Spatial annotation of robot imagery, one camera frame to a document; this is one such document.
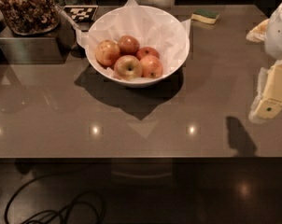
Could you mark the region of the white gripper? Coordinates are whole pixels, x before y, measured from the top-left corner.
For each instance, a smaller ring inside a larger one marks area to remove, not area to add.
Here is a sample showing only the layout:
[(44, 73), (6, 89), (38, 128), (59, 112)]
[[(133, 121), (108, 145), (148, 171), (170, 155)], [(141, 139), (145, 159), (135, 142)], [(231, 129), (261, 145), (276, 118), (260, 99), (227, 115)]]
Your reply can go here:
[(262, 67), (258, 75), (257, 96), (248, 118), (253, 123), (262, 124), (282, 111), (282, 3), (269, 20), (251, 29), (246, 39), (256, 43), (264, 41), (265, 51), (278, 60), (269, 69)]

